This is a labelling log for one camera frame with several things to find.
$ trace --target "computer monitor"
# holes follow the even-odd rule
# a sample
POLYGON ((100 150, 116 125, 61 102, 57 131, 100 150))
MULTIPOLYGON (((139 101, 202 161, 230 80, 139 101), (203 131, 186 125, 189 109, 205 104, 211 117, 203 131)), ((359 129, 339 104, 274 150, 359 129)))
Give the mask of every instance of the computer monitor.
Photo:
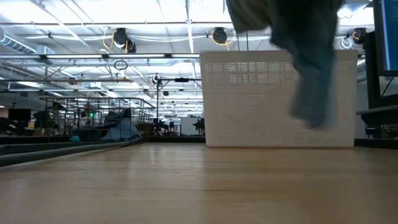
POLYGON ((398 1, 380 0, 373 3, 379 75, 396 76, 398 75, 398 1))
POLYGON ((13 121, 30 121, 32 112, 30 109, 8 109, 8 119, 13 121))

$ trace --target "white plastic basket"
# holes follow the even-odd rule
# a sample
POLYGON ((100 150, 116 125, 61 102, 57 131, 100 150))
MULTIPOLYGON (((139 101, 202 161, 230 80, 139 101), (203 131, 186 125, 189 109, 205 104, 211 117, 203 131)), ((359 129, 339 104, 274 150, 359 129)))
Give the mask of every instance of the white plastic basket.
POLYGON ((336 113, 318 131, 289 116, 299 74, 286 51, 201 54, 208 147, 353 147, 358 53, 336 53, 336 113))

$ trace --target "wire rack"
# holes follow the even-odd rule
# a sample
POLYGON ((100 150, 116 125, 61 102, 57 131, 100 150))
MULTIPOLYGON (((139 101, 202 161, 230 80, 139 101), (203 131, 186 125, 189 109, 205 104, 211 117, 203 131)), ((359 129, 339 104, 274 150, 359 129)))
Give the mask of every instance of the wire rack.
POLYGON ((48 137, 72 141, 147 142, 155 106, 140 98, 46 97, 35 127, 48 137))

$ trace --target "gray fabric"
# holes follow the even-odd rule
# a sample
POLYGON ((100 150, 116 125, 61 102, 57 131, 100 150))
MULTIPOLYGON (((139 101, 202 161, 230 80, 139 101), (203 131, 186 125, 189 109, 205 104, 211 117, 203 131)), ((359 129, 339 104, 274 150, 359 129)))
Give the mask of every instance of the gray fabric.
POLYGON ((236 32, 272 28, 271 42, 293 56, 301 78, 290 114, 312 128, 326 121, 342 0, 227 0, 236 32))
POLYGON ((134 139, 137 136, 137 128, 130 118, 123 118, 115 127, 108 130, 106 135, 101 140, 122 141, 127 139, 134 139))

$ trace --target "wooden floor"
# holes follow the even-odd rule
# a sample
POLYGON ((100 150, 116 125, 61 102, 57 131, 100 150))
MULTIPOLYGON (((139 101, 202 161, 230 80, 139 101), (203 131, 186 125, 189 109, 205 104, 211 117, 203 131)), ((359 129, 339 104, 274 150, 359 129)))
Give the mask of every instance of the wooden floor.
POLYGON ((398 151, 144 144, 0 169, 0 223, 398 223, 398 151))

